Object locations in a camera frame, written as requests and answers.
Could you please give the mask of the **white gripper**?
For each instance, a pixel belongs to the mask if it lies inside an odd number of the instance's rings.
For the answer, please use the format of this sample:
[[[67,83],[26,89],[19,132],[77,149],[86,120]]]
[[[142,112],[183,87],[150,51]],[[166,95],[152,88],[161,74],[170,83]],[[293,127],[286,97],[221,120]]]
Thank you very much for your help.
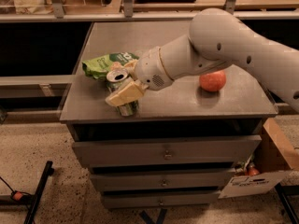
[[[111,106],[129,104],[142,98],[147,89],[159,91],[173,83],[173,79],[165,72],[159,47],[148,50],[138,61],[131,60],[125,64],[113,62],[110,66],[111,71],[121,69],[125,69],[131,76],[135,74],[138,80],[108,82],[107,86],[111,94],[106,98],[106,103]]]

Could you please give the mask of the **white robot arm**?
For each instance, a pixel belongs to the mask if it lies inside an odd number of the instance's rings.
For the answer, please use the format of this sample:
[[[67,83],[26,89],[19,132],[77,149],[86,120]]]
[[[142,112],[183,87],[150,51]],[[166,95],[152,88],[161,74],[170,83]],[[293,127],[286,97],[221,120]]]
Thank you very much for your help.
[[[299,111],[299,50],[269,40],[234,15],[208,8],[192,19],[189,32],[145,52],[130,69],[133,76],[113,91],[111,106],[130,103],[145,91],[159,91],[186,76],[236,65]]]

